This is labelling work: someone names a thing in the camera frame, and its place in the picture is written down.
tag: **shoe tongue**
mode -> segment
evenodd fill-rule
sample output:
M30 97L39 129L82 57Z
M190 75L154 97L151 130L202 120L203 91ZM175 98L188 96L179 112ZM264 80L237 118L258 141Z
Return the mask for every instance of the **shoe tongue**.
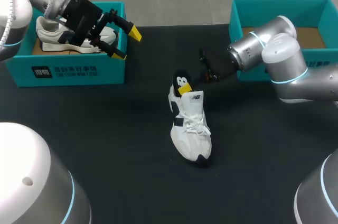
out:
M186 115L203 114L203 91L187 92L182 95L182 108Z

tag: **cardboard box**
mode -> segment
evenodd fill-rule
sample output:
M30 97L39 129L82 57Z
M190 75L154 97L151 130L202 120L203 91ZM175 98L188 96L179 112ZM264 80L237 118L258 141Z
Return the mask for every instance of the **cardboard box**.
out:
M289 18L308 67L338 63L338 11L331 0L233 0L229 34L241 39L278 15ZM270 80L265 66L239 72L240 80Z
M123 2L94 2L104 12L111 8L126 18ZM70 54L45 53L36 42L36 19L42 16L33 10L33 18L18 54L6 66L18 87L73 86L122 84L125 79L125 60L110 58L106 53ZM127 34L114 24L119 34L118 49L127 50Z

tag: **n logo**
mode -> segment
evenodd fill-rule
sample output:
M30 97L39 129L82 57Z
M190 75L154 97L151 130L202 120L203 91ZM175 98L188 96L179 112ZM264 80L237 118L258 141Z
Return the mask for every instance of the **n logo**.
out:
M184 86L185 84L188 83L186 77L177 77L176 80L177 80L177 84L178 84L180 87L182 87L182 86Z

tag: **black table surface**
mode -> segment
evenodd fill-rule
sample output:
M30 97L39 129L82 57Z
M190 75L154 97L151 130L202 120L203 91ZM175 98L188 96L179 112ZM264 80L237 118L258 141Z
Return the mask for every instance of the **black table surface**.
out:
M175 70L198 75L198 48L223 51L227 25L140 27L126 84L18 89L0 65L0 122L37 131L86 191L93 222L294 224L299 184L338 147L338 109L288 105L268 82L201 86L212 163L184 161L170 130Z

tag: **robotic arm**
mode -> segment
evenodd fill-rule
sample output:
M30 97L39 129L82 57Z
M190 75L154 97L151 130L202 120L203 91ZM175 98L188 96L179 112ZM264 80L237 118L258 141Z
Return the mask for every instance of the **robotic arm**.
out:
M88 0L0 0L0 61L15 56L18 52L26 30L32 19L32 6L44 13L48 19L55 20L62 16L67 21L63 23L74 32L68 40L70 44L80 46L85 39L91 45L98 46L109 57L114 54L124 58L126 55L113 45L100 40L100 33L109 22L122 28L137 41L141 35L132 22L127 22L117 15L117 11L103 11Z
M202 51L208 79L221 80L265 63L278 97L287 103L337 101L338 64L308 68L292 22L279 16L228 47L226 55Z

